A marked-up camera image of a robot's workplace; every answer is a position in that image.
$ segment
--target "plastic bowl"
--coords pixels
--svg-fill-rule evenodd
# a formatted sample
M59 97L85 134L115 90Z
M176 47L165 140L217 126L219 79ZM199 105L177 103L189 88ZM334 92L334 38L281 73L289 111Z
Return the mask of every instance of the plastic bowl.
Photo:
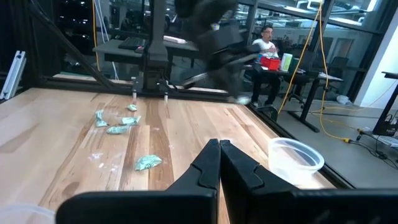
M325 163L312 147L288 138L274 138L268 143L269 170L291 184L308 181Z
M46 208L18 203L0 209L1 224L54 224L55 213Z

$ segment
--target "wooden tabletop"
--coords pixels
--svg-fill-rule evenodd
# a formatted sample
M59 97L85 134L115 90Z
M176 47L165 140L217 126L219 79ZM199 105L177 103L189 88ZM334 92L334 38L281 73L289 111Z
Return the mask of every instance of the wooden tabletop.
M267 142L277 135L245 106L30 89L0 105L0 207L16 202L51 210L67 198L94 190L162 190L179 178L211 138L229 139L264 167ZM96 128L94 113L118 124L142 116L128 133ZM163 163L135 171L138 158ZM299 186L333 187L320 174ZM220 223L228 223L220 193Z

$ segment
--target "cable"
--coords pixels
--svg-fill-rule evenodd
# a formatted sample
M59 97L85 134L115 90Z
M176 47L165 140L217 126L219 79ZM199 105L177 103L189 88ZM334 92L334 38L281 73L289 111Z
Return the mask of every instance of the cable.
M396 84L397 83L397 81L398 80L396 80L377 100L375 100L373 103L371 103L370 105L368 105L367 107L364 107L364 108L361 108L361 109L348 109L348 108L342 108L342 107L337 107L337 106L332 106L332 107L325 107L324 108L324 110L325 109L339 109L339 110L348 110L348 111L362 111L362 110L365 110L365 109L368 109L369 107L371 107L373 104L375 104L377 101L379 101L393 86L394 86L394 84ZM319 111L321 111L322 109L320 109L320 110L316 110L316 111L311 111L311 113L316 113L316 112L319 112Z
M305 45L304 45L304 47L303 47L303 50L301 51L300 58L298 59L296 68L294 69L294 72L293 72L293 74L292 74L292 78L290 79L289 87L287 88L286 94L285 94L285 96L284 96L284 100L282 101L282 104L281 104L281 106L280 106L280 108L279 108L279 110L278 110L278 114L282 111L282 108L284 107L284 104L285 104L287 95L289 94L290 88L292 87L292 83L293 83L294 76L296 75L296 72L297 72L297 70L299 69L299 66L300 66L300 62L301 62L301 60L303 59L306 46L307 46L308 41L310 40L310 37L311 37L311 34L312 34L312 30L313 30L313 28L315 27L315 23L317 22L317 18L318 18L318 16L319 16L320 12L322 11L322 7L321 7L321 6L322 6L322 5L320 5L320 7L319 7L319 9L318 9L318 12L317 12L317 15L315 16L315 19L314 19L313 22L312 22L310 32L308 33L307 40L305 41Z
M94 0L92 2L93 5L93 36L94 36L94 47L97 47L97 32L96 32L96 24L95 24L95 12L94 12ZM95 59L97 61L97 69L100 70L100 61L98 60L98 52L95 52Z
M329 122L331 122L331 123L339 124L339 125L342 125L342 126L346 126L347 128L351 128L351 129L353 129L353 130L355 130L355 131L358 130L357 128L354 128L354 127L352 127L352 126L350 126L350 125L348 125L348 124L346 124L346 123L344 123L344 122L341 122L341 121L335 121L335 120L326 119L326 118L323 118L323 120L324 120L324 121L329 121Z
M389 166L392 167L393 169L398 170L397 164L396 164L394 161L392 161L390 158L388 158L388 156L387 156L384 152L374 150L374 149L372 149L371 147L369 147L369 146L367 146L366 144L361 143L361 142L357 142L357 141L350 140L349 143L350 143L350 144L355 144L355 145L357 145L357 146L361 146L361 147L365 148L366 150L368 150L368 152L370 153L370 155L372 155L372 156L374 156L374 157L376 157L376 158L378 158L378 159L381 159L384 163L386 163L387 165L389 165Z
M320 13L319 13L319 23L322 25L322 10L321 10L321 8L322 8L322 2L320 2L320 5L319 5L319 9L320 9L319 10L320 11ZM322 27L320 27L320 29L319 29L319 39L320 39L320 43L321 43L321 52L322 52L323 66L324 66L325 73L326 73L326 85L325 85L325 88L323 89L323 94L322 94L322 106L321 106L321 108L323 108L323 105L325 103L326 90L327 90L328 85L329 85L329 74L328 74L328 68L327 68L327 65L326 65L325 51L323 49ZM332 135L332 134L330 134L330 133L328 133L326 131L325 127L323 126L323 122L322 122L323 121L322 112L323 112L323 110L321 110L319 118L320 118L320 124L321 124L323 132L329 137L332 137L332 138L335 138L335 139L340 139L340 140L343 140L344 142L347 142L349 140L349 138L342 138L342 137L339 137L339 136L334 136L334 135Z
M377 142L379 141L379 137L380 137L380 136L378 136L378 137L376 138L376 149L375 149L376 152L377 152Z
M108 41L109 41L109 36L108 36L108 31L106 31L105 22L104 22L104 20L103 20L103 18L102 18L101 3L100 3L100 0L98 0L98 4L99 4L99 7L98 7L96 1L93 0L93 2L94 2L94 5L95 5L95 10L96 10L96 12L97 12L97 16L98 16L98 18L99 18L99 23L100 23L100 25L101 25L101 35L102 35L102 38L103 38L103 42L105 43L103 28L104 28L104 30L105 30L106 39L107 39ZM115 66L114 62L112 62L112 67L113 67L115 79L116 79L116 80L119 80L118 72L116 71L116 66Z

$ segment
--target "man sitting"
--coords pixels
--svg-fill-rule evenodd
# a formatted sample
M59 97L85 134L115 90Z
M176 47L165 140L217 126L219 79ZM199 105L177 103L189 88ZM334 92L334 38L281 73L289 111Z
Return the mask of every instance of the man sitting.
M263 57L277 58L278 53L275 45L270 41L272 39L273 28L270 25L266 25L261 30L261 39L257 39L253 44L258 44L261 47L261 54ZM271 86L271 90L268 95L267 101L264 105L272 105L280 89L280 80L277 75L264 76L254 70L248 71L253 81L253 95L251 102L254 106L258 107L258 99L261 91L261 84L268 83Z

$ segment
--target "green crumpled paper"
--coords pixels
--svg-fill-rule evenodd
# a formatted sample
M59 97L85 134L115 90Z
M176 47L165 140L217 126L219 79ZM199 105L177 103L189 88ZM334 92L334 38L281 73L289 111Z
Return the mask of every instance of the green crumpled paper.
M141 119L141 116L138 116L136 118L122 118L122 124L124 125L137 125L138 121Z
M105 126L108 126L109 124L107 123L107 122L105 122L103 119L102 119L102 114L104 113L104 110L99 110L99 111L95 111L95 126L97 127L97 128L99 128L99 127L105 127Z
M156 155L143 156L137 160L135 170L150 169L154 166L159 165L161 162L162 159L157 157Z
M137 111L137 106L136 105L129 105L129 106L127 106L127 109L129 109L129 111Z
M124 126L113 126L108 128L108 130L106 130L106 132L108 134L123 134L125 132L127 132L127 130L129 129L130 126L128 125L124 125Z

